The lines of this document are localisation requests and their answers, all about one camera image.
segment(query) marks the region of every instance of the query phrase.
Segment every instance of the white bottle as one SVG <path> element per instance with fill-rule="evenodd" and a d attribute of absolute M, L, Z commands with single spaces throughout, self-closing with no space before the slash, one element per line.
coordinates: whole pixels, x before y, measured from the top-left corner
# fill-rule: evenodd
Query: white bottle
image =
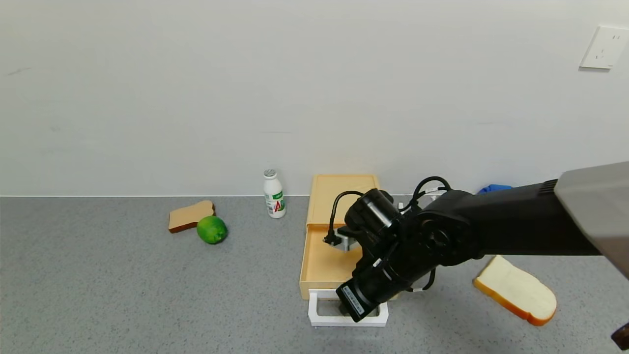
<path fill-rule="evenodd" d="M 264 171 L 264 178 L 264 199 L 267 202 L 267 211 L 270 217 L 279 219 L 286 214 L 282 183 L 279 183 L 274 169 Z"/>

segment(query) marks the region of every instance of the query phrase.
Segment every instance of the drawer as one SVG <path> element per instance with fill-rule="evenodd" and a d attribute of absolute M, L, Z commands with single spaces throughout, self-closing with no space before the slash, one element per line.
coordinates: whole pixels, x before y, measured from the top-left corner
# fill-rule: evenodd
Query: drawer
<path fill-rule="evenodd" d="M 346 190 L 356 190 L 362 193 L 380 188 L 378 178 L 373 174 L 317 174 L 313 178 L 308 205 L 306 225 L 329 225 L 332 204 L 337 195 Z M 358 199 L 357 195 L 346 195 L 339 200 L 335 225 L 345 224 L 345 213 Z"/>
<path fill-rule="evenodd" d="M 337 195 L 346 190 L 366 192 L 379 188 L 372 174 L 318 174 L 313 187 L 306 219 L 306 242 L 301 262 L 299 290 L 309 298 L 309 289 L 336 289 L 352 277 L 356 262 L 362 257 L 360 246 L 345 253 L 323 242 L 330 225 L 332 204 Z M 334 226 L 345 225 L 345 213 L 356 201 L 356 195 L 343 197 L 337 206 Z"/>
<path fill-rule="evenodd" d="M 323 242 L 328 226 L 308 225 L 301 262 L 299 290 L 309 298 L 309 289 L 336 289 L 352 277 L 356 262 L 362 257 L 360 246 L 345 253 Z"/>

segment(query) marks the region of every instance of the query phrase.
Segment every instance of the green lime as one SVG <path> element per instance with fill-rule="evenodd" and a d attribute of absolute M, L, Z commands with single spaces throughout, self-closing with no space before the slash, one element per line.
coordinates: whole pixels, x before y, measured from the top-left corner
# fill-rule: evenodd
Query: green lime
<path fill-rule="evenodd" d="M 217 244 L 227 237 L 227 226 L 217 216 L 206 216 L 197 224 L 197 234 L 203 241 Z"/>

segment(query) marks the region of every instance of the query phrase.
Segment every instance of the white drawer handle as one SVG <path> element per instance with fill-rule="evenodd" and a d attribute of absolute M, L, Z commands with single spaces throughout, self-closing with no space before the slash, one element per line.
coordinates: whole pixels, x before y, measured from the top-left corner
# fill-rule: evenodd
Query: white drawer handle
<path fill-rule="evenodd" d="M 342 326 L 342 327 L 384 327 L 389 319 L 387 303 L 380 304 L 378 316 L 365 317 L 361 322 L 354 322 L 349 316 L 320 316 L 316 312 L 318 299 L 338 299 L 334 289 L 310 289 L 308 301 L 308 317 L 313 326 Z"/>

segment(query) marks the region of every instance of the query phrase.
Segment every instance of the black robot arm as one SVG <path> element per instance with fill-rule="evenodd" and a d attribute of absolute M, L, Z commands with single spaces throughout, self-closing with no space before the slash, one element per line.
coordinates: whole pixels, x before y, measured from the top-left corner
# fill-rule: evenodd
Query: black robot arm
<path fill-rule="evenodd" d="M 386 192 L 368 191 L 345 215 L 363 257 L 337 289 L 342 304 L 358 322 L 436 266 L 485 254 L 600 254 L 555 196 L 555 183 L 483 195 L 450 190 L 405 214 Z"/>

